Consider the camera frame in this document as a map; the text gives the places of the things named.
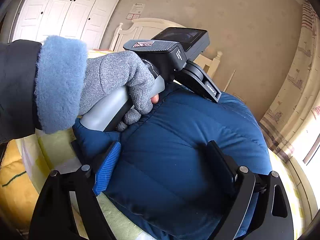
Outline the grey gloved left hand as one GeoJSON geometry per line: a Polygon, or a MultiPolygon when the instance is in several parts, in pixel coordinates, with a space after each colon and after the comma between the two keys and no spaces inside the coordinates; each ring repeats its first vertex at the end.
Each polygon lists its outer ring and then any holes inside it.
{"type": "Polygon", "coordinates": [[[152,110],[164,88],[155,67],[132,51],[88,59],[80,122],[94,131],[123,131],[152,110]]]}

